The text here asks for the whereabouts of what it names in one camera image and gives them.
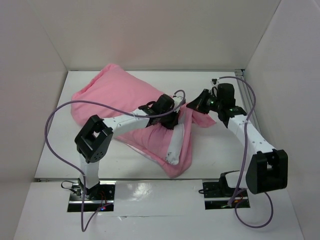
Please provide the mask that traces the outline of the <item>white pillow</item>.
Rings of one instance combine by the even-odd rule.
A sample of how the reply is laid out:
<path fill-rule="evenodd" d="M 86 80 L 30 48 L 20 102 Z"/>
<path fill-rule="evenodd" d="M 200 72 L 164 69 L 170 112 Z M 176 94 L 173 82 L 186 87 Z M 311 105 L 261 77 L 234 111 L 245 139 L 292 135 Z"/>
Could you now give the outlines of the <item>white pillow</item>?
<path fill-rule="evenodd" d="M 171 140 L 167 149 L 165 156 L 165 161 L 171 165 L 177 165 L 179 163 L 179 158 L 183 146 L 185 134 L 185 126 L 183 123 L 178 124 L 174 127 Z"/>

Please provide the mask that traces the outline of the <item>pink pillowcase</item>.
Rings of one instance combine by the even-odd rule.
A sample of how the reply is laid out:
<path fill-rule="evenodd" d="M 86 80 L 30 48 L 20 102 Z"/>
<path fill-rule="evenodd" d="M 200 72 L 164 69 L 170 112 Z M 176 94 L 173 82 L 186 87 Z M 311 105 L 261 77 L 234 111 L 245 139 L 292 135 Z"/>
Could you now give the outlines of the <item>pink pillowcase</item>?
<path fill-rule="evenodd" d="M 139 106 L 158 100 L 162 94 L 163 92 L 129 74 L 120 66 L 108 64 L 87 86 L 73 94 L 71 115 L 79 126 L 83 126 L 92 115 L 100 118 L 120 115 L 106 106 L 130 113 Z M 171 165 L 165 160 L 173 130 L 160 124 L 130 131 L 118 136 L 117 140 L 158 163 L 170 178 L 176 178 L 192 164 L 192 125 L 209 128 L 215 123 L 207 114 L 185 105 L 180 108 L 178 124 L 184 124 L 184 139 L 177 165 Z"/>

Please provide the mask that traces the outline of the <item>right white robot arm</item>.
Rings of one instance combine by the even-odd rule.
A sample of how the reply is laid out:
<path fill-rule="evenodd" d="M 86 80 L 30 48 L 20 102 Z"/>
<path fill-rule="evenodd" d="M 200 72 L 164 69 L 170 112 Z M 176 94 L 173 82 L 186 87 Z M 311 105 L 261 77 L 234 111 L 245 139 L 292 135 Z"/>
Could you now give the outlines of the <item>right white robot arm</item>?
<path fill-rule="evenodd" d="M 288 155 L 268 143 L 249 120 L 245 110 L 236 105 L 235 89 L 230 83 L 216 84 L 204 89 L 186 105 L 202 114 L 215 112 L 225 127 L 244 147 L 241 169 L 226 172 L 218 184 L 223 196 L 247 189 L 252 194 L 285 189 L 288 185 Z"/>

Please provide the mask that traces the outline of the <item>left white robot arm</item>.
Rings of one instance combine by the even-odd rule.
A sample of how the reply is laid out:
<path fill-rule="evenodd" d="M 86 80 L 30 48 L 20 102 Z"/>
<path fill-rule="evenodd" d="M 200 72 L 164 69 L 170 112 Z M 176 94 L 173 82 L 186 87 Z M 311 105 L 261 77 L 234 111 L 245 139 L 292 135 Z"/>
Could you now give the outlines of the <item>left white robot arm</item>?
<path fill-rule="evenodd" d="M 81 194 L 92 200 L 102 191 L 99 164 L 113 139 L 157 124 L 168 130 L 174 129 L 178 124 L 180 107 L 185 102 L 184 97 L 162 94 L 157 101 L 141 105 L 133 112 L 123 112 L 122 115 L 109 118 L 92 115 L 74 140 L 80 154 L 78 184 Z"/>

